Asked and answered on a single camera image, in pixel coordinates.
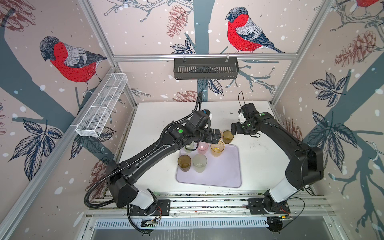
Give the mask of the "dark amber textured glass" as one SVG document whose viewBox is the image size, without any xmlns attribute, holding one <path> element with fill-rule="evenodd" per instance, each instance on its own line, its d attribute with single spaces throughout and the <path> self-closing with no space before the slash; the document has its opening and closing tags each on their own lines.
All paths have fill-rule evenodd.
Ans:
<svg viewBox="0 0 384 240">
<path fill-rule="evenodd" d="M 224 131 L 222 139 L 225 144 L 230 144 L 234 139 L 234 135 L 231 133 L 231 131 Z"/>
</svg>

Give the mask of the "pink faceted glass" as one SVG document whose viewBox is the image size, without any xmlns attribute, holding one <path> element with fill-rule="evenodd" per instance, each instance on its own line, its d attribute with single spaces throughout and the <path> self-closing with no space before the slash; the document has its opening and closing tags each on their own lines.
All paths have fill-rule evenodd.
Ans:
<svg viewBox="0 0 384 240">
<path fill-rule="evenodd" d="M 208 143 L 199 142 L 199 146 L 197 148 L 198 153 L 204 155 L 208 151 L 209 146 L 210 145 Z"/>
</svg>

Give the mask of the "yellow faceted glass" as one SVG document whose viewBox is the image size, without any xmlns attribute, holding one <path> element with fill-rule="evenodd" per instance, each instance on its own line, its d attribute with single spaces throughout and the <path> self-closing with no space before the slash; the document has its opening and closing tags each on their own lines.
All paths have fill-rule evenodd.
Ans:
<svg viewBox="0 0 384 240">
<path fill-rule="evenodd" d="M 225 149 L 225 144 L 219 141 L 217 144 L 211 144 L 211 154 L 214 157 L 219 157 Z"/>
</svg>

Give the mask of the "pale green short glass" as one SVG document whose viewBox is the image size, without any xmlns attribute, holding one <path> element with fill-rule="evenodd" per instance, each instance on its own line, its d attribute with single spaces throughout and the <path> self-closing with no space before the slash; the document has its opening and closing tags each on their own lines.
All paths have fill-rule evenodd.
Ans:
<svg viewBox="0 0 384 240">
<path fill-rule="evenodd" d="M 192 151 L 195 150 L 195 143 L 192 142 L 191 144 L 186 145 L 186 146 L 184 147 L 184 149 L 185 149 L 185 151 L 186 151 L 187 153 L 191 153 Z"/>
</svg>

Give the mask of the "tall pale green glass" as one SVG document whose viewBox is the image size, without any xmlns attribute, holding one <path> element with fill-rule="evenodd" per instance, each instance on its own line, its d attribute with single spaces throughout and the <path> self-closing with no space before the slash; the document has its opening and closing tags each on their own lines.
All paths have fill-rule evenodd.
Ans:
<svg viewBox="0 0 384 240">
<path fill-rule="evenodd" d="M 193 157 L 192 163 L 197 173 L 202 173 L 207 165 L 207 157 L 202 154 L 197 154 Z"/>
</svg>

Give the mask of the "olive amber textured glass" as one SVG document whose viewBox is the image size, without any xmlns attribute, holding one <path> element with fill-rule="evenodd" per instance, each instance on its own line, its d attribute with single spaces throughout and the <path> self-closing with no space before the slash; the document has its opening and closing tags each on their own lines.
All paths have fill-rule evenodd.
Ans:
<svg viewBox="0 0 384 240">
<path fill-rule="evenodd" d="M 180 155 L 178 158 L 179 169 L 183 172 L 188 172 L 191 168 L 192 159 L 188 155 Z"/>
</svg>

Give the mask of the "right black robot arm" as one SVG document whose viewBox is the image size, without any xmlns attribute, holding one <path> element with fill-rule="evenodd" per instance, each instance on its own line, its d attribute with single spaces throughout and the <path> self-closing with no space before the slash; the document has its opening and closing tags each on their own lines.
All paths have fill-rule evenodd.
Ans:
<svg viewBox="0 0 384 240">
<path fill-rule="evenodd" d="M 252 103 L 241 106 L 239 122 L 231 124 L 231 133 L 258 138 L 259 132 L 267 135 L 288 156 L 290 162 L 285 177 L 264 194 L 264 209 L 277 212 L 289 197 L 324 177 L 323 152 L 310 147 L 284 129 L 268 112 L 258 112 Z"/>
</svg>

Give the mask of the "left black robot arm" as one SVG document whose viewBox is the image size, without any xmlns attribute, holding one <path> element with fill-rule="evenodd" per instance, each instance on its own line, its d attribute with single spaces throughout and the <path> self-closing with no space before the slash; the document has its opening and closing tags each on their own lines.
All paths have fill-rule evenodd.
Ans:
<svg viewBox="0 0 384 240">
<path fill-rule="evenodd" d="M 97 209 L 115 203 L 118 208 L 136 206 L 151 215 L 156 211 L 158 200 L 150 189 L 141 189 L 137 180 L 163 158 L 195 142 L 217 144 L 221 138 L 220 130 L 211 128 L 211 112 L 199 110 L 192 112 L 186 119 L 171 122 L 162 131 L 159 139 L 137 155 L 121 163 L 107 164 L 106 175 L 96 181 L 86 192 L 84 204 Z M 102 183 L 112 194 L 112 200 L 92 204 L 90 196 Z"/>
</svg>

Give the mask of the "lavender plastic tray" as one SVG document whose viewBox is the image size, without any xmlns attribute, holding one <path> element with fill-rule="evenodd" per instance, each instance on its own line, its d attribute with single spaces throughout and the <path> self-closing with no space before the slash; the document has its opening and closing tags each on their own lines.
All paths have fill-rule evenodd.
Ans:
<svg viewBox="0 0 384 240">
<path fill-rule="evenodd" d="M 235 145 L 227 145 L 224 152 L 215 157 L 212 151 L 205 153 L 207 165 L 198 173 L 194 167 L 184 172 L 178 168 L 176 180 L 179 183 L 206 185 L 226 188 L 239 188 L 242 185 L 239 149 Z"/>
</svg>

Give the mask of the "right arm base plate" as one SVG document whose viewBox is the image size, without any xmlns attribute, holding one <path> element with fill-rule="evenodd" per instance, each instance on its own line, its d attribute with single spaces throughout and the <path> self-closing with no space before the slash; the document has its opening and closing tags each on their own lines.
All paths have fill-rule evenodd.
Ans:
<svg viewBox="0 0 384 240">
<path fill-rule="evenodd" d="M 251 215 L 290 215 L 291 211 L 286 201 L 275 203 L 270 199 L 248 199 L 248 209 Z"/>
</svg>

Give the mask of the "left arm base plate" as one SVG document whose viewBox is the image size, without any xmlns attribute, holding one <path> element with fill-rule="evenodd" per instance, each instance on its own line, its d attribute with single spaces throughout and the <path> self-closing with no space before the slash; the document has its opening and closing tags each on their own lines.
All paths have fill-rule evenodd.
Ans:
<svg viewBox="0 0 384 240">
<path fill-rule="evenodd" d="M 157 200 L 146 210 L 138 206 L 129 205 L 129 215 L 131 217 L 168 216 L 170 214 L 170 205 L 170 200 Z"/>
</svg>

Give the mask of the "aluminium front rail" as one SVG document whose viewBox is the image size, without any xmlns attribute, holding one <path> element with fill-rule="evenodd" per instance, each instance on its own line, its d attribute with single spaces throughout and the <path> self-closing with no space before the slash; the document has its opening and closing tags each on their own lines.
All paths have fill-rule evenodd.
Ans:
<svg viewBox="0 0 384 240">
<path fill-rule="evenodd" d="M 212 194 L 166 194 L 156 195 L 159 202 L 169 200 L 170 217 L 185 216 L 249 216 L 251 208 L 264 200 L 261 193 L 212 193 Z M 312 196 L 307 191 L 300 191 L 285 204 L 286 215 L 291 216 L 335 216 L 335 212 L 324 196 Z"/>
</svg>

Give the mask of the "white mesh wall shelf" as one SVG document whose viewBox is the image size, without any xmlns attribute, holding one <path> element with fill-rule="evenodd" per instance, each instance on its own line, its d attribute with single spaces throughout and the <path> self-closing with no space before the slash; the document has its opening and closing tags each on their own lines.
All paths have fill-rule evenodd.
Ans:
<svg viewBox="0 0 384 240">
<path fill-rule="evenodd" d="M 127 81 L 127 76 L 123 73 L 109 76 L 76 128 L 81 137 L 100 137 Z"/>
</svg>

